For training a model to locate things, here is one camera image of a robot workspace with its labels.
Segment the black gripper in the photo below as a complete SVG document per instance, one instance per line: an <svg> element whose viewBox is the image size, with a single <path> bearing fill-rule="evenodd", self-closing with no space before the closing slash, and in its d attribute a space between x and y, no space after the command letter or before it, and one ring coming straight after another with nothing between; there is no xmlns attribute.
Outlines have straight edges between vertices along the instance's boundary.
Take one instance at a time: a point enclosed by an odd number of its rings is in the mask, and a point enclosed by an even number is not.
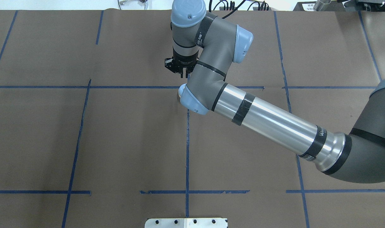
<svg viewBox="0 0 385 228"><path fill-rule="evenodd" d="M198 61L199 48L182 48L182 50L176 50L173 48L173 57L171 60L171 71L173 73L179 73L180 78L189 78L189 74L192 73L194 67Z"/></svg>

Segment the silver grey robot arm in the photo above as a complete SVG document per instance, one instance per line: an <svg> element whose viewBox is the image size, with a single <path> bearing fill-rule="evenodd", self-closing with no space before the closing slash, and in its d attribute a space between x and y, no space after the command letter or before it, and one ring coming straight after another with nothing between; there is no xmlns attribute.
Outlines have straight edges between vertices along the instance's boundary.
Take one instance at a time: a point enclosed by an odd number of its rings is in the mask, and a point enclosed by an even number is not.
<svg viewBox="0 0 385 228"><path fill-rule="evenodd" d="M218 113L313 162L330 177L351 183L385 182L385 79L349 134L331 133L225 79L232 63L241 63L253 34L207 12L203 0L175 0L171 12L173 61L193 67L180 86L181 104L205 115Z"/></svg>

